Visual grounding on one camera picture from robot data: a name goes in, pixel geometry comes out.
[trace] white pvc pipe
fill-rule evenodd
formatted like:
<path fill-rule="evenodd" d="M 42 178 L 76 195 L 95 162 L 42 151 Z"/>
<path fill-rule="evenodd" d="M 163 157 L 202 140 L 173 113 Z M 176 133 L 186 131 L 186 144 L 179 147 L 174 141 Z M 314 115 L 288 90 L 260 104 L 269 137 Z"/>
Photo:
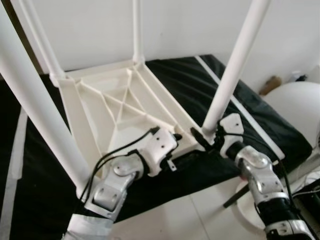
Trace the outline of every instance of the white pvc pipe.
<path fill-rule="evenodd" d="M 209 111 L 202 125 L 202 132 L 212 140 L 216 126 L 223 116 L 230 98 L 238 84 L 250 50 L 266 15 L 271 0 L 253 0 L 242 29 L 235 43 L 221 83 L 214 95 Z"/>
<path fill-rule="evenodd" d="M 133 62 L 144 63 L 141 0 L 133 0 Z"/>
<path fill-rule="evenodd" d="M 31 29 L 34 39 L 40 49 L 44 61 L 49 69 L 50 79 L 57 87 L 58 82 L 56 78 L 64 78 L 66 73 L 62 70 L 56 55 L 50 45 L 45 30 L 40 22 L 37 11 L 33 5 L 32 0 L 20 0 L 20 5 L 26 21 Z"/>
<path fill-rule="evenodd" d="M 0 73 L 77 188 L 90 169 L 0 4 Z"/>

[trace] black fabric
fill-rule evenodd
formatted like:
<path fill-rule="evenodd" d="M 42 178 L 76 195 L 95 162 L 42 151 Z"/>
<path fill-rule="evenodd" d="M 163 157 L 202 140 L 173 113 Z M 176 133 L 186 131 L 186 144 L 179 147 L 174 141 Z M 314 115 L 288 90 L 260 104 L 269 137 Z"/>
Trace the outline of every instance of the black fabric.
<path fill-rule="evenodd" d="M 218 77 L 221 77 L 224 66 L 217 59 L 212 55 L 203 56 L 202 59 Z M 146 64 L 188 114 L 201 125 L 217 85 L 197 60 L 194 57 L 186 57 L 154 60 Z M 59 90 L 52 86 L 47 75 L 41 78 L 67 122 Z M 283 150 L 286 155 L 284 163 L 288 169 L 293 169 L 310 155 L 311 146 L 305 138 L 244 83 L 239 83 L 235 95 Z M 3 195 L 20 111 L 18 101 L 4 81 L 0 81 L 0 101 L 1 116 L 4 119 L 0 125 L 0 193 Z M 226 115 L 234 112 L 239 111 L 230 103 Z M 260 139 L 245 118 L 242 117 L 242 121 L 245 133 Z M 268 154 L 273 160 L 276 159 L 263 145 L 251 139 L 244 141 Z M 174 163 L 178 168 L 175 172 L 166 168 L 156 177 L 144 177 L 133 183 L 128 189 L 118 221 L 239 174 L 233 162 L 222 159 L 216 151 L 210 154 L 195 151 L 174 160 Z M 28 121 L 22 179 L 17 184 L 10 239 L 60 239 L 67 229 L 76 205 L 73 183 L 35 126 Z"/>

